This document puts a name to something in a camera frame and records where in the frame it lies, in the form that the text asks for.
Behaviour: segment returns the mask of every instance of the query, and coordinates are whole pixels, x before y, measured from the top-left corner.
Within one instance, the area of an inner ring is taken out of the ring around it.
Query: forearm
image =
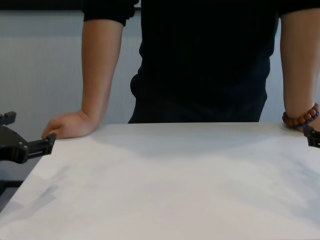
[[[90,20],[83,26],[82,111],[97,123],[107,110],[122,31],[123,25],[112,20]]]
[[[281,21],[284,105],[297,118],[313,107],[320,71],[320,9],[286,14]]]

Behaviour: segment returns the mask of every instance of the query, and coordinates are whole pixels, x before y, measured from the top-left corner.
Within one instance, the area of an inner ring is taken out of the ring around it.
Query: beaded bracelet
[[[289,118],[284,112],[282,116],[283,122],[290,128],[300,128],[315,120],[319,116],[319,105],[316,103],[306,114],[298,118]]]

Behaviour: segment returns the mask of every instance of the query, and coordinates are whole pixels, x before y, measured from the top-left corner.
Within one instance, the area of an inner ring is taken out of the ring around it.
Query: black robotic gripper
[[[313,127],[306,125],[303,128],[303,132],[308,139],[309,146],[320,148],[320,131],[316,131]]]
[[[4,125],[13,124],[16,120],[14,111],[0,114],[0,161],[24,164],[29,159],[50,155],[56,135],[51,134],[44,140],[26,141],[18,133]]]

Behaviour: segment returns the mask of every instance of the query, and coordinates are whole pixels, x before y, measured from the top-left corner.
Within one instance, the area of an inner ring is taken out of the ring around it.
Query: white wall
[[[80,12],[0,12],[0,113],[16,111],[11,127],[28,141],[40,137],[52,116],[80,107],[82,18]],[[141,64],[140,19],[137,14],[124,30],[105,123],[126,123],[132,114],[130,81]],[[278,34],[262,122],[280,122],[284,111],[279,42]],[[36,162],[2,162],[0,179],[23,179]]]

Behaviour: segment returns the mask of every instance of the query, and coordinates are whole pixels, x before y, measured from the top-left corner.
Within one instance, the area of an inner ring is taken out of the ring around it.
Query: white table
[[[1,240],[320,239],[320,149],[271,124],[109,125],[61,140]]]

